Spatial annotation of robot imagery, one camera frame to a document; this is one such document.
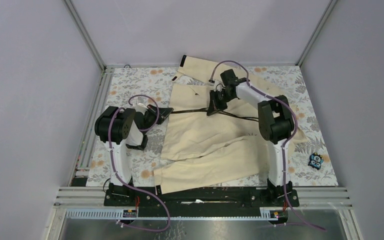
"gray wall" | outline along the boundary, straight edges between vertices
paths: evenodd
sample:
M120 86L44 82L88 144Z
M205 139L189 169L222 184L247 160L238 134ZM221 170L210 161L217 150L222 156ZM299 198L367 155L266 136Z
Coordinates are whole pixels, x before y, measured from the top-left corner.
M0 0L0 239L41 237L99 74L61 0Z
M384 239L384 1L339 1L302 72L364 239Z
M295 63L329 0L73 0L106 64Z

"table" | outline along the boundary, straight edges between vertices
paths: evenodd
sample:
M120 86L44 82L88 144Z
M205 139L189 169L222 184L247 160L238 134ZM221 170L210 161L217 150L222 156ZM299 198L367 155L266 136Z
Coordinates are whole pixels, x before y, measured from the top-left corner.
M251 66L247 70L276 84L285 91L289 103L296 104L298 126L303 130L308 142L296 145L289 158L288 172L294 186L337 186L331 160L323 140L306 85L298 66ZM127 107L128 99L136 94L153 97L159 106L168 107L173 87L171 79L177 67L115 68L107 93L105 108L108 106ZM177 83L203 85L204 83L188 76L182 76ZM154 186L153 169L172 163L160 158L168 121L156 125L147 133L145 151L127 150L131 160L133 184L140 187ZM317 152L323 156L320 170L308 166L309 156ZM87 187L102 187L111 175L110 156L99 138L96 139L92 154ZM258 174L215 184L217 187L266 186L265 179Z

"blue toy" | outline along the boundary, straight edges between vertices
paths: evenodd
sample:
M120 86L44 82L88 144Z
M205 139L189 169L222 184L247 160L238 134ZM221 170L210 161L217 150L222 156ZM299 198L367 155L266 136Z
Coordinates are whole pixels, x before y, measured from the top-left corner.
M317 152L311 154L310 161L308 162L308 165L313 167L314 169L320 170L322 168L322 155L317 154Z

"beige fabric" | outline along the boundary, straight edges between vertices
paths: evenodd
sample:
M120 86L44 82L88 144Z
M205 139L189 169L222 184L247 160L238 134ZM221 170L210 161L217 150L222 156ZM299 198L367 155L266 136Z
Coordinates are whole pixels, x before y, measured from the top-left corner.
M187 57L178 73L207 83L216 62ZM232 69L220 65L214 79L220 73ZM234 69L242 78L245 73ZM278 96L284 92L274 84L253 74L250 81L263 91ZM183 85L175 83L169 107L175 111L207 108L212 86ZM240 99L227 103L226 112L242 116L257 117L257 110ZM295 144L306 142L299 129L289 145L288 155ZM267 142L261 137L258 123L226 115L207 116L205 112L171 114L162 147L161 158L176 161L154 170L155 185L161 186L163 194L186 189L205 187L260 173L267 176L269 165Z

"floral tablecloth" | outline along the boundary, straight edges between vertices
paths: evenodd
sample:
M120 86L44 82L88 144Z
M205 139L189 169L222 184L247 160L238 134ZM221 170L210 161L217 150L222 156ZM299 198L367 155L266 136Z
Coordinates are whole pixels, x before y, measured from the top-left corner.
M289 158L288 172L295 186L337 186L338 181L320 132L319 124L298 66L247 67L250 73L270 81L285 91L289 102L296 104L298 126L304 131L308 142L297 144L295 152ZM116 68L106 100L108 106L128 107L128 99L136 94L145 94L154 98L161 107L168 107L173 82L171 79L177 67L141 67ZM177 83L203 85L201 81L182 76ZM161 159L164 137L168 121L156 125L147 133L148 143L145 151L127 150L131 161L133 183L135 186L154 186L153 169L170 164L172 161ZM317 152L323 156L320 170L308 166L309 156ZM87 187L101 187L110 177L110 156L102 142L96 140L92 162L87 179ZM258 174L236 179L215 186L265 186L265 179Z

